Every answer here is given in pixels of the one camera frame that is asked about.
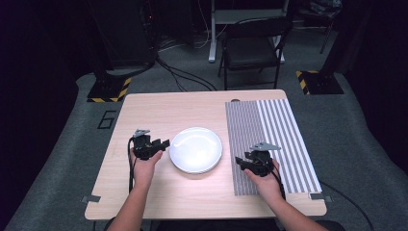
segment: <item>chair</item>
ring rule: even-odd
[[[255,85],[273,83],[276,89],[282,50],[292,25],[286,17],[251,18],[230,25],[222,41],[218,69],[218,77],[224,69],[224,89],[228,89],[228,70],[260,69],[261,72],[266,67],[276,67],[274,78]]]
[[[333,28],[334,20],[337,15],[342,10],[342,5],[341,1],[338,1],[340,3],[340,6],[338,7],[327,7],[327,6],[321,6],[315,1],[300,1],[298,3],[297,9],[295,14],[299,15],[300,17],[304,18],[305,20],[310,20],[315,23],[318,23],[319,25],[325,27],[325,38],[323,42],[323,46],[320,49],[320,54],[323,53],[324,47],[326,46],[326,43],[329,39],[330,33]]]

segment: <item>table top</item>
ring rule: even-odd
[[[151,140],[171,140],[190,127],[215,132],[222,143],[219,163],[202,174],[187,174],[170,160],[168,149],[156,165],[143,218],[268,218],[273,212],[259,195],[234,195],[225,102],[285,99],[282,90],[230,90],[139,93],[126,96],[89,202],[87,219],[117,215],[128,195],[127,143],[137,129],[150,130]],[[307,216],[326,213],[323,200],[289,193],[287,201]]]

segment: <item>person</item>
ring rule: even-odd
[[[134,168],[134,188],[123,203],[117,216],[107,226],[109,231],[139,231],[146,205],[147,194],[154,175],[156,163],[162,158],[163,151],[158,151],[147,161],[136,161],[132,156]],[[275,174],[278,174],[279,164],[273,160]],[[272,174],[264,177],[255,175],[249,169],[244,173],[251,179],[266,204],[280,220],[286,230],[328,230],[314,220],[300,213],[288,203],[281,195],[279,184]],[[172,230],[279,230],[273,218],[260,219],[232,219],[232,220],[171,220],[163,221],[158,227],[159,231]]]

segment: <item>white plate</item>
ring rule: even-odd
[[[169,153],[171,161],[187,173],[204,173],[221,158],[222,144],[211,130],[201,127],[186,129],[174,137]]]

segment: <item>striped placemat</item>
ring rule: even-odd
[[[321,192],[288,99],[226,102],[225,108],[235,195],[258,193],[235,157],[246,160],[244,152],[261,141],[281,147],[269,153],[280,164],[286,193]]]

